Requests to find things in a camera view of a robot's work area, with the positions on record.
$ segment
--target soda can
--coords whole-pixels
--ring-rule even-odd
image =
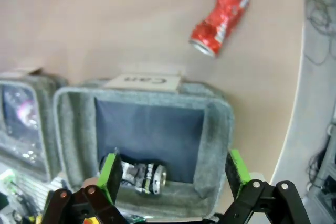
[[[241,20],[249,2],[217,0],[213,11],[196,25],[190,43],[202,53],[217,58],[223,42]]]

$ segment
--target red can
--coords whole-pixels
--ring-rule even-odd
[[[197,24],[190,43],[206,55],[217,57],[223,41],[243,16],[250,0],[217,0],[213,11]]]

